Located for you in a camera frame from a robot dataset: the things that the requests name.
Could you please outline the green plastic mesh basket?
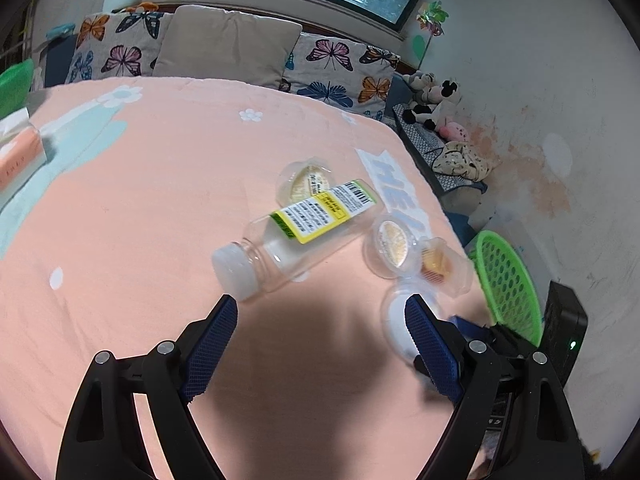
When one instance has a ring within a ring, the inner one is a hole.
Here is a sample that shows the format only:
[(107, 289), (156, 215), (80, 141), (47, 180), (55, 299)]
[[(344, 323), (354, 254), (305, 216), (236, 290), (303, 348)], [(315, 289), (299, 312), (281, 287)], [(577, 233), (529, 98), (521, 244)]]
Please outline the green plastic mesh basket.
[(542, 338), (542, 315), (536, 289), (515, 249), (498, 233), (477, 234), (469, 258), (496, 324), (509, 327), (538, 347)]

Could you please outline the orange pastry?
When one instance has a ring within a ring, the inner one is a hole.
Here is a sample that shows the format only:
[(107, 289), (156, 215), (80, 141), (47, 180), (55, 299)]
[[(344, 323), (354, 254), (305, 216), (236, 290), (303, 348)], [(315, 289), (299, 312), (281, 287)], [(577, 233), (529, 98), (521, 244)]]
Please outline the orange pastry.
[(470, 291), (475, 271), (467, 256), (458, 254), (440, 237), (422, 237), (418, 247), (420, 275), (436, 292), (457, 298)]

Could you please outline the clear plastic cup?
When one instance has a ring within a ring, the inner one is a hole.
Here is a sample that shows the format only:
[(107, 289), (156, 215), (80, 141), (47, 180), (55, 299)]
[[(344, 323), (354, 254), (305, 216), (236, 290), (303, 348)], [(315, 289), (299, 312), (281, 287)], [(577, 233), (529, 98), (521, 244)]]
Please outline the clear plastic cup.
[(418, 294), (430, 307), (436, 318), (442, 317), (435, 289), (422, 278), (401, 278), (385, 294), (381, 307), (381, 321), (390, 348), (405, 363), (413, 366), (418, 355), (416, 344), (408, 331), (405, 320), (406, 301)]

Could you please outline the clear plastic bottle yellow label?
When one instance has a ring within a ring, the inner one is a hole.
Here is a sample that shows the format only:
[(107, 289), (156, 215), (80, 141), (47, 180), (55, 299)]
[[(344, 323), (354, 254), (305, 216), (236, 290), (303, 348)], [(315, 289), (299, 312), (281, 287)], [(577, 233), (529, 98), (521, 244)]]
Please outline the clear plastic bottle yellow label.
[(216, 278), (238, 301), (274, 292), (363, 236), (384, 211), (366, 181), (335, 185), (250, 222), (239, 240), (213, 252)]

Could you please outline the clear jelly cup yellow lid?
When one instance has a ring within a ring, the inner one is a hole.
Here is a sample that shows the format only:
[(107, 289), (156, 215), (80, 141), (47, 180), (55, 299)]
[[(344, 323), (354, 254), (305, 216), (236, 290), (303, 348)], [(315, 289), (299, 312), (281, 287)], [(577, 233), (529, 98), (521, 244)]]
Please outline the clear jelly cup yellow lid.
[(279, 206), (288, 206), (327, 191), (334, 184), (333, 172), (325, 160), (311, 157), (291, 162), (277, 178), (276, 201)]

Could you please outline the black device green light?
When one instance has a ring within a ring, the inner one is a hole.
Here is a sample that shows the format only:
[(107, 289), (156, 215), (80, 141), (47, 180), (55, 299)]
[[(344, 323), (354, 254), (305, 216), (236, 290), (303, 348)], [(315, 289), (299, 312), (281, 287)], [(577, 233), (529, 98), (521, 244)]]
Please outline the black device green light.
[(551, 281), (539, 350), (550, 361), (562, 387), (572, 374), (587, 327), (588, 315), (574, 289)]

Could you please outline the peach patterned tablecloth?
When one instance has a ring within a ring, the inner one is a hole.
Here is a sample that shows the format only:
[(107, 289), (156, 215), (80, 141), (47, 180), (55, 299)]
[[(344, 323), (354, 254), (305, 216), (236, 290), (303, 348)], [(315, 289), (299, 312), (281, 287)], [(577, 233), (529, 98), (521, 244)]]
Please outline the peach patterned tablecloth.
[[(277, 208), (280, 173), (325, 160), (363, 179), (419, 233), (454, 231), (390, 128), (226, 80), (66, 84), (30, 108), (53, 155), (1, 229), (1, 418), (27, 463), (55, 474), (91, 359), (149, 352), (221, 296), (210, 257)], [(413, 479), (445, 429), (385, 339), (390, 282), (352, 243), (244, 302), (191, 413), (230, 479)]]

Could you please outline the pink plush toy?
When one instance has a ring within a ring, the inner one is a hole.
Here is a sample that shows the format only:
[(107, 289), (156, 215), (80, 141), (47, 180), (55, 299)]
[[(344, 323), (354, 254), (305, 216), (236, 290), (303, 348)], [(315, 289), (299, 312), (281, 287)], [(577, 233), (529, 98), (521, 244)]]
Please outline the pink plush toy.
[(445, 142), (469, 142), (468, 130), (457, 122), (446, 122), (438, 130), (438, 135)]

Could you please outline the black white plush toys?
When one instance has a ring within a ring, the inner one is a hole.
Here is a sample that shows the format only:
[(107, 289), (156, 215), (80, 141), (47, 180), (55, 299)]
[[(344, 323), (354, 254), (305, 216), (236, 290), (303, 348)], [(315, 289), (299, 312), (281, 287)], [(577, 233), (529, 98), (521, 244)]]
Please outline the black white plush toys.
[(402, 112), (406, 124), (420, 124), (438, 131), (452, 117), (461, 99), (459, 85), (451, 79), (439, 84), (431, 73), (415, 72), (402, 76), (412, 91), (412, 98)]

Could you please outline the pink tissue pack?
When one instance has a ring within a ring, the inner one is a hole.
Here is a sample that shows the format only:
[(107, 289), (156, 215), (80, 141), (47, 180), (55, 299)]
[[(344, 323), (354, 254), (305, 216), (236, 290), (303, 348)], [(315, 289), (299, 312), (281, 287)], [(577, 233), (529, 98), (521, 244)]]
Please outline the pink tissue pack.
[(39, 130), (30, 122), (26, 107), (1, 121), (0, 208), (47, 161)]

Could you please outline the right butterfly print pillow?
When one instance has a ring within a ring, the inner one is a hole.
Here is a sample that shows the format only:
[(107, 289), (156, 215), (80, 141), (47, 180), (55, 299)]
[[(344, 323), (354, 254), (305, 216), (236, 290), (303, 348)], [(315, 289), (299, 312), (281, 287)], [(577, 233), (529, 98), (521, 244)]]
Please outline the right butterfly print pillow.
[(390, 50), (303, 32), (285, 63), (279, 89), (381, 120), (399, 62)]

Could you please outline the butterfly print pillow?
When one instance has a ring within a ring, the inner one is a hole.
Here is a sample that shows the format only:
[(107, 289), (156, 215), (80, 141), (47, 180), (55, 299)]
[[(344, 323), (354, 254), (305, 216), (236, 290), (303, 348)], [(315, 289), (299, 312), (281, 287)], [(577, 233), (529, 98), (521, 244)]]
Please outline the butterfly print pillow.
[(110, 77), (151, 77), (174, 14), (142, 6), (82, 20), (66, 84)]
[(279, 89), (381, 120), (399, 62), (390, 50), (303, 32), (285, 63)]

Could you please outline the colourful pinwheel decoration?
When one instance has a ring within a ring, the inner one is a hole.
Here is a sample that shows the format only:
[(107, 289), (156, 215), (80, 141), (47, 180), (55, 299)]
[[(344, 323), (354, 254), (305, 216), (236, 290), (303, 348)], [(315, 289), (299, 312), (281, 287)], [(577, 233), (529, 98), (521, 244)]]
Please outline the colourful pinwheel decoration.
[(440, 0), (425, 3), (420, 7), (420, 11), (416, 14), (416, 21), (420, 25), (420, 29), (426, 30), (431, 36), (442, 36), (444, 30), (442, 25), (449, 18), (449, 13), (442, 7)]

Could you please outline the left butterfly print pillow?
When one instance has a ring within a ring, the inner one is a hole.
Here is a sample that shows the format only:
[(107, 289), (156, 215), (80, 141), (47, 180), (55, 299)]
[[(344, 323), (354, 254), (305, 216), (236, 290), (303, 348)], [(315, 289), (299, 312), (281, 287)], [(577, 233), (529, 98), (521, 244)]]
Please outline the left butterfly print pillow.
[(142, 6), (82, 20), (66, 84), (110, 77), (151, 77), (174, 14)]

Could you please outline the beige cushion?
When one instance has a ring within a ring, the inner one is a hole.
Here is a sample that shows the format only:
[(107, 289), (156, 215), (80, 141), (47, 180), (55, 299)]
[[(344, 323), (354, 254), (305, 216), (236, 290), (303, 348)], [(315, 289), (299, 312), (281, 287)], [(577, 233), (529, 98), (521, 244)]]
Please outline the beige cushion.
[(227, 79), (275, 89), (301, 24), (209, 6), (179, 6), (158, 55), (155, 77)]

